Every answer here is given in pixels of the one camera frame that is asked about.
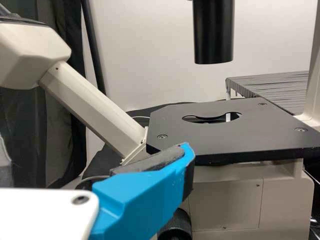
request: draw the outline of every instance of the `white panel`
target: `white panel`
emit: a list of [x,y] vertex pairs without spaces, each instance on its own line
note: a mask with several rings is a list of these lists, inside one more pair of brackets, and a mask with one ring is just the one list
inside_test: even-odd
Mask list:
[[230,223],[237,223],[239,216],[243,217],[246,213],[243,223],[252,219],[251,211],[256,209],[256,205],[253,202],[248,204],[244,199],[253,198],[256,192],[254,185],[250,191],[241,185],[229,187],[226,185],[228,181],[194,183],[189,197],[193,240],[307,240],[314,183],[304,172],[296,178],[288,176],[288,171],[282,173],[278,171],[270,175],[267,171],[263,176],[263,185],[256,185],[257,189],[262,189],[259,220],[255,227],[251,225],[247,228],[229,226]]
[[104,78],[124,110],[225,98],[225,78],[308,70],[317,0],[236,0],[234,61],[194,64],[192,1],[92,0]]
[[[99,209],[84,190],[0,189],[0,239],[88,239]],[[83,204],[73,204],[79,196]]]
[[262,179],[194,183],[189,196],[192,231],[258,227]]
[[50,27],[0,24],[0,86],[31,89],[58,61],[67,61],[71,49]]

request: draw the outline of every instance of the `wire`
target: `wire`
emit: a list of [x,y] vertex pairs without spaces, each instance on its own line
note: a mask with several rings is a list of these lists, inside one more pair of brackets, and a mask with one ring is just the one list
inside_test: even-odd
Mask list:
[[317,183],[317,184],[320,186],[320,182],[319,182],[317,179],[315,179],[307,170],[304,170],[304,172],[305,172],[310,178],[312,178],[312,180],[313,180],[315,183]]
[[133,119],[150,119],[149,116],[132,116]]
[[79,184],[82,184],[86,181],[89,181],[89,180],[99,180],[99,179],[107,179],[109,178],[110,176],[109,175],[99,175],[99,176],[89,176],[89,177],[86,177],[84,179],[82,179],[79,183]]
[[315,230],[312,229],[312,227],[310,228],[310,230],[313,233],[313,235],[316,237],[316,239],[320,240],[320,237],[318,237],[318,234],[315,232]]

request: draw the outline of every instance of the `black curtain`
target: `black curtain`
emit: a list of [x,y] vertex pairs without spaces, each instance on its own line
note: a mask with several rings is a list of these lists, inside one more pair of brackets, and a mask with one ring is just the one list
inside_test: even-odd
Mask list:
[[[72,50],[68,63],[85,77],[80,1],[0,3],[56,30]],[[39,87],[0,88],[0,132],[12,159],[15,187],[60,188],[86,166],[86,127]]]

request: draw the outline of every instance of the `screw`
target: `screw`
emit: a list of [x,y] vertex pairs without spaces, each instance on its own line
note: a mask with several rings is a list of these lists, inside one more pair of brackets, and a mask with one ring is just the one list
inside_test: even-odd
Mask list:
[[157,138],[157,139],[166,139],[167,137],[168,137],[167,134],[160,134],[160,135],[158,135],[156,138]]
[[296,127],[294,130],[296,132],[308,132],[308,129],[306,129],[304,127]]
[[88,201],[89,201],[89,197],[87,196],[77,196],[75,199],[72,200],[72,204],[81,205]]

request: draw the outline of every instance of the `black stage plate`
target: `black stage plate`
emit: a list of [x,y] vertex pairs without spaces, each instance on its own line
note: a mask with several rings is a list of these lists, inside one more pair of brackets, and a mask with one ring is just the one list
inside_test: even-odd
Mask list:
[[[194,123],[185,116],[211,122],[225,113],[240,113],[230,122]],[[243,98],[170,105],[154,111],[146,150],[153,154],[188,142],[196,165],[314,158],[320,156],[320,133],[263,98]]]

